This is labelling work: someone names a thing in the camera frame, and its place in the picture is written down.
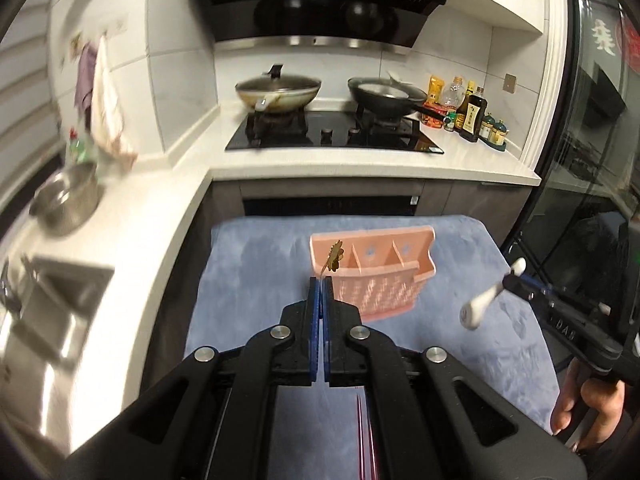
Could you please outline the right hand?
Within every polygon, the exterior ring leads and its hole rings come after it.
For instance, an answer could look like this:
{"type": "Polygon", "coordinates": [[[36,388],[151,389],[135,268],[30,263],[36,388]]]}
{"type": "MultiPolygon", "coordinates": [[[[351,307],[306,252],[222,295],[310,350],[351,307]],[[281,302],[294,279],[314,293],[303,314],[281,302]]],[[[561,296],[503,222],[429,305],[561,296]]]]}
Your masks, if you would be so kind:
{"type": "Polygon", "coordinates": [[[612,437],[625,408],[631,407],[630,399],[634,393],[634,388],[621,380],[615,385],[595,377],[578,382],[581,370],[582,363],[572,359],[550,418],[552,434],[558,434],[570,426],[578,400],[597,412],[588,431],[573,445],[574,452],[595,450],[612,437]]]}

